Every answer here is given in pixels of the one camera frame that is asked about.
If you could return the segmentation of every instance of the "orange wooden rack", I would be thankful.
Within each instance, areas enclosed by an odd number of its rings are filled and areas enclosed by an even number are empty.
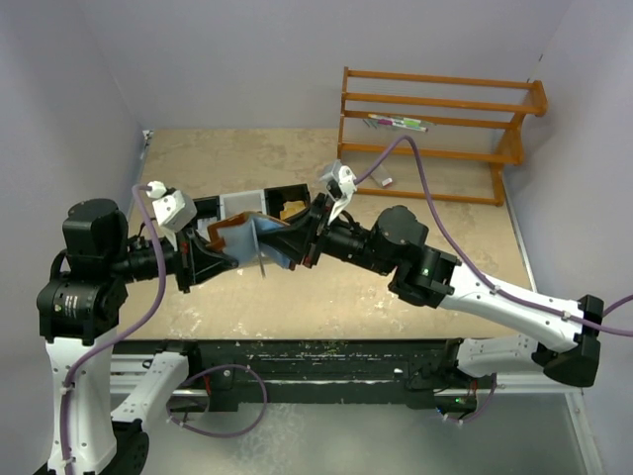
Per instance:
[[[462,86],[481,86],[492,88],[510,88],[523,89],[526,91],[524,100],[521,104],[503,104],[495,102],[476,102],[463,101],[454,99],[437,99],[429,97],[412,97],[412,96],[396,96],[388,94],[366,94],[352,92],[348,90],[348,78],[362,77],[368,79],[388,79],[394,81],[412,81],[427,82],[436,84],[455,84]],[[512,117],[508,122],[503,121],[484,121],[477,119],[439,117],[439,116],[421,116],[409,113],[403,114],[398,112],[374,112],[374,111],[358,111],[349,109],[349,103],[382,103],[395,105],[413,105],[427,107],[453,108],[460,110],[476,110],[476,111],[492,111],[512,113]],[[503,135],[498,143],[497,149],[493,153],[471,153],[455,150],[426,149],[422,148],[420,153],[426,156],[435,156],[441,158],[452,158],[456,160],[476,160],[487,162],[493,183],[493,198],[484,198],[477,196],[459,196],[459,195],[443,195],[433,194],[433,199],[454,201],[462,203],[479,203],[487,205],[501,206],[505,201],[505,193],[503,189],[503,181],[501,178],[503,167],[507,164],[518,165],[523,162],[524,152],[521,142],[521,126],[523,120],[528,114],[537,117],[543,116],[547,112],[547,97],[543,90],[541,81],[532,82],[514,82],[514,81],[497,81],[491,79],[474,79],[466,77],[448,77],[448,76],[429,76],[422,74],[400,74],[394,72],[377,72],[377,71],[360,71],[345,67],[343,71],[343,88],[341,93],[340,105],[340,126],[338,130],[338,148],[337,156],[342,159],[345,151],[368,151],[380,153],[384,147],[381,145],[365,144],[358,142],[346,142],[343,139],[343,129],[346,118],[353,119],[369,119],[370,114],[378,114],[382,116],[407,116],[412,119],[421,119],[436,125],[459,126],[459,127],[477,127],[485,129],[503,130]],[[397,147],[394,150],[396,154],[411,155],[411,149],[407,147]],[[372,189],[359,188],[358,193],[367,195],[383,195],[405,198],[424,198],[424,193],[400,191],[391,189]]]

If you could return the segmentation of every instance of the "purple cable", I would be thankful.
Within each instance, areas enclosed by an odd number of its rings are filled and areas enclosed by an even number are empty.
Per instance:
[[[493,400],[493,396],[495,395],[496,389],[497,389],[497,374],[493,373],[493,385],[491,386],[491,392],[488,393],[488,396],[486,396],[484,403],[479,408],[477,408],[477,410],[474,411],[469,417],[465,419],[446,418],[446,421],[450,421],[455,424],[467,424],[467,423],[471,423],[472,421],[477,420],[484,413],[488,405]]]
[[[151,217],[147,212],[147,208],[143,204],[139,192],[140,191],[149,191],[151,190],[150,186],[146,185],[135,185],[132,187],[132,195],[135,198],[136,205],[140,210],[140,214],[142,216],[142,220],[145,223],[145,227],[149,231],[149,235],[151,237],[151,245],[154,250],[154,255],[156,256],[156,262],[158,264],[158,290],[156,292],[156,297],[154,298],[151,307],[147,311],[147,313],[136,322],[134,325],[129,327],[124,332],[119,333],[116,337],[114,337],[111,341],[106,341],[103,344],[95,346],[90,351],[81,356],[75,363],[70,366],[68,369],[68,373],[63,380],[64,388],[72,388],[74,385],[75,374],[79,367],[88,361],[90,358],[99,354],[101,351],[108,349],[109,347],[115,345],[119,341],[124,338],[127,338],[132,333],[136,332],[140,327],[145,325],[149,319],[153,317],[153,315],[160,307],[160,303],[162,302],[162,298],[165,295],[165,285],[167,282],[167,270],[165,268],[165,257],[162,253],[162,246],[160,245],[160,239],[158,234],[156,233],[156,229],[153,225]],[[61,396],[61,406],[59,408],[59,444],[61,445],[61,456],[63,460],[71,460],[70,455],[70,446],[68,441],[68,433],[69,433],[69,409],[70,409],[70,400],[71,400],[72,390],[68,391],[66,394]],[[73,475],[73,467],[72,463],[67,463],[64,467],[65,475]]]
[[[631,295],[627,295],[626,297],[613,302],[611,305],[609,305],[606,310],[604,310],[604,312],[602,313],[603,317],[606,317],[607,315],[609,315],[611,312],[613,312],[616,309],[619,309],[620,307],[622,307],[624,304],[628,304],[629,302],[631,302],[633,300],[633,294]]]
[[[190,430],[191,432],[195,432],[195,433],[198,433],[199,435],[205,435],[207,437],[215,437],[215,438],[239,437],[241,435],[244,435],[252,431],[255,427],[257,427],[257,425],[264,418],[264,414],[266,414],[266,408],[268,407],[268,393],[266,392],[266,385],[264,384],[264,381],[261,379],[261,377],[259,377],[257,373],[255,373],[248,366],[242,366],[241,364],[222,364],[220,366],[214,366],[213,368],[205,369],[204,371],[201,371],[195,376],[192,376],[187,381],[182,383],[182,386],[188,386],[189,384],[193,383],[196,379],[202,378],[203,376],[207,374],[215,373],[217,371],[224,371],[226,369],[243,369],[244,371],[249,373],[253,378],[255,378],[257,382],[259,383],[259,387],[261,388],[261,393],[263,396],[263,405],[261,407],[261,411],[259,412],[259,416],[257,416],[257,419],[255,420],[254,423],[236,432],[210,432],[208,430],[202,430],[201,428],[192,427],[192,426],[189,426],[188,424],[185,424],[182,420],[174,417],[171,410],[167,408],[167,415],[169,416],[169,420],[173,422],[174,424],[180,426],[181,428],[185,428],[186,430]]]
[[[402,141],[407,141],[408,144],[411,146],[411,149],[413,150],[413,155],[415,156],[415,162],[417,164],[417,171],[419,172],[419,179],[420,179],[420,181],[422,183],[422,188],[424,189],[424,198],[426,199],[426,203],[428,204],[428,208],[429,208],[429,210],[431,212],[431,215],[433,216],[433,220],[435,221],[435,224],[437,225],[437,227],[441,231],[441,233],[444,236],[444,238],[446,240],[448,240],[449,244],[451,244],[451,247],[453,247],[453,249],[455,249],[455,252],[457,252],[457,254],[460,256],[460,258],[468,266],[468,268],[471,269],[471,271],[482,282],[484,282],[484,284],[489,289],[495,290],[495,284],[493,284],[493,282],[490,281],[490,279],[486,276],[486,274],[484,274],[484,272],[482,272],[481,270],[479,270],[477,268],[475,263],[470,259],[470,257],[466,254],[466,252],[464,252],[464,250],[462,250],[462,248],[455,241],[455,239],[453,239],[451,237],[451,235],[448,233],[448,231],[444,227],[444,224],[442,223],[442,220],[440,220],[439,215],[437,213],[437,209],[435,208],[435,204],[433,203],[433,199],[431,198],[431,192],[430,192],[430,190],[428,188],[428,182],[426,181],[426,175],[424,173],[424,167],[422,166],[422,158],[421,158],[421,156],[419,154],[419,150],[417,149],[417,145],[415,144],[415,141],[410,136],[400,136],[397,139],[395,139],[393,141],[393,143],[391,145],[389,145],[385,149],[385,151],[383,151],[381,153],[381,155],[369,167],[369,169],[367,171],[365,171],[360,177],[356,178],[356,180],[354,180],[354,184],[356,184],[356,185],[359,184],[360,182],[365,180],[369,175],[371,175],[374,172],[374,170],[376,168],[378,168],[380,166],[380,164],[385,160],[385,158],[387,158],[387,156],[394,150],[394,148],[396,148],[396,145],[398,145],[398,143],[400,143]],[[501,295],[502,297],[505,297],[505,299],[509,300],[510,302],[513,302],[513,303],[518,304],[518,305],[522,305],[523,307],[528,307],[530,309],[538,310],[538,311],[541,311],[541,312],[546,312],[548,314],[555,315],[555,316],[561,317],[561,318],[565,317],[565,314],[562,311],[560,311],[560,310],[552,309],[552,308],[547,307],[545,305],[536,304],[534,302],[529,302],[527,300],[523,300],[523,299],[521,299],[519,297],[516,297],[516,296],[504,291],[503,289],[497,289],[497,292],[498,292],[499,295]],[[626,297],[626,298],[624,298],[622,300],[626,301],[626,302],[628,302],[629,300],[633,300],[633,295],[629,296],[629,297]],[[610,311],[614,310],[615,308],[619,307],[620,305],[624,304],[625,302],[623,302],[623,301],[616,302],[615,304],[613,304],[613,306],[611,306],[613,308],[609,307],[609,309],[607,309],[607,311],[610,312]],[[594,322],[590,322],[589,320],[585,320],[585,319],[582,319],[582,318],[579,318],[579,317],[570,317],[570,320],[572,322],[577,323],[577,324],[581,324],[581,325],[584,325],[586,327],[590,327],[592,329],[599,330],[601,332],[611,333],[611,334],[618,334],[620,336],[633,337],[633,331],[621,330],[621,329],[613,329],[611,327],[606,327],[606,326],[603,326],[603,325],[595,324]]]

